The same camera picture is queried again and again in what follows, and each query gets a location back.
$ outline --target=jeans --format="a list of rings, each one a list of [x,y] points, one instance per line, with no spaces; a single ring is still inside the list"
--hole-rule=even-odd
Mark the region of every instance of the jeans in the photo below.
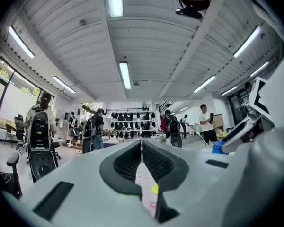
[[[99,149],[103,149],[103,148],[104,148],[104,146],[103,146],[102,135],[97,134],[93,139],[93,149],[99,150]]]

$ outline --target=man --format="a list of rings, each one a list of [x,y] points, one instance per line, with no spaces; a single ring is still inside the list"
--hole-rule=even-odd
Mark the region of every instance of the man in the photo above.
[[[250,83],[250,81],[245,82],[244,88],[245,88],[249,93],[251,93],[251,91],[252,91],[252,84]]]
[[[217,141],[216,132],[213,129],[213,121],[210,122],[210,114],[207,112],[207,107],[205,104],[200,106],[202,113],[199,116],[200,127],[203,131],[204,140],[207,144],[209,144],[209,140],[211,142]]]
[[[71,115],[71,117],[70,117],[70,119],[68,120],[68,136],[70,137],[70,142],[68,143],[68,147],[72,147],[72,146],[74,146],[73,145],[73,140],[74,140],[74,127],[72,127],[72,122],[75,120],[75,117],[74,117],[74,112],[73,111],[71,111],[70,112],[70,115]]]
[[[185,138],[185,139],[186,139],[186,125],[188,125],[186,118],[188,118],[188,115],[187,115],[187,114],[184,116],[183,119],[180,119],[180,123],[181,123],[182,128],[183,128],[184,138]]]

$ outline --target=chair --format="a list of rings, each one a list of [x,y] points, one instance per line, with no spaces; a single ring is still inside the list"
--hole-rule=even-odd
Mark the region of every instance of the chair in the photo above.
[[[13,148],[13,137],[16,137],[16,135],[13,135],[11,132],[12,131],[17,132],[17,130],[9,124],[5,124],[5,127],[6,127],[6,136],[4,140],[4,145],[5,145],[7,136],[10,136],[11,147]]]
[[[13,173],[0,172],[0,188],[13,194],[15,197],[22,195],[19,183],[19,176],[16,165],[19,161],[19,154],[14,153],[6,162],[8,166],[12,167]]]
[[[16,125],[16,137],[18,139],[18,144],[16,147],[16,150],[17,150],[19,147],[22,147],[24,145],[23,137],[24,137],[25,131],[23,127],[23,116],[18,114],[18,116],[15,117],[14,119],[15,119],[15,125]]]

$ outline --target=ceiling light fixture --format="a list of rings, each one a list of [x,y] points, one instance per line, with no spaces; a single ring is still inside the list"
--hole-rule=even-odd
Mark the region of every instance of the ceiling light fixture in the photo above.
[[[269,62],[265,62],[263,66],[261,66],[258,70],[256,70],[254,73],[252,73],[250,76],[253,77],[254,75],[256,75],[259,71],[261,71],[265,66],[267,66],[269,64]]]
[[[235,89],[237,89],[237,88],[238,88],[238,86],[235,86],[235,87],[233,87],[232,89],[228,90],[227,92],[221,94],[221,96],[224,96],[224,95],[228,94],[229,92],[231,92],[231,91],[233,91],[233,90],[235,90]]]
[[[66,85],[64,82],[62,82],[59,78],[57,78],[57,76],[54,76],[53,79],[58,82],[60,85],[62,85],[64,88],[66,88],[67,90],[69,90],[72,93],[75,93],[76,91],[71,89],[68,85]]]
[[[20,36],[17,34],[13,26],[9,26],[9,33],[15,41],[21,46],[21,48],[28,54],[28,56],[32,59],[35,55],[31,52],[31,50],[27,47],[27,45],[23,42]]]
[[[249,45],[250,43],[261,33],[261,27],[257,26],[246,39],[246,41],[239,47],[239,49],[233,54],[237,58]]]
[[[123,82],[126,89],[131,89],[131,82],[129,80],[128,64],[127,62],[120,62],[119,64]]]
[[[203,83],[201,86],[199,86],[194,93],[200,91],[202,88],[204,88],[207,84],[209,84],[212,80],[214,80],[216,77],[215,76],[211,76],[205,83]]]
[[[108,0],[111,17],[123,16],[123,0]]]
[[[188,108],[188,106],[186,106],[185,108],[180,109],[180,111],[182,111],[182,110],[184,110],[184,109],[186,109],[186,108]]]

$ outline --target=office chair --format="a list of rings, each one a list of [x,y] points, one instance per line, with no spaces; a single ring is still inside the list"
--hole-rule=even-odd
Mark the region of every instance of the office chair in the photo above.
[[[25,131],[24,131],[24,126],[23,126],[23,116],[18,114],[18,116],[15,117],[14,119],[15,119],[15,125],[16,125],[16,137],[18,140],[18,144],[16,147],[16,150],[17,150],[19,147],[22,147],[25,144],[23,141]]]
[[[19,161],[19,154],[13,153],[13,155],[9,157],[6,162],[8,166],[12,167],[13,173],[0,172],[1,188],[13,194],[16,198],[22,195],[19,183],[19,176],[16,168],[18,161]]]

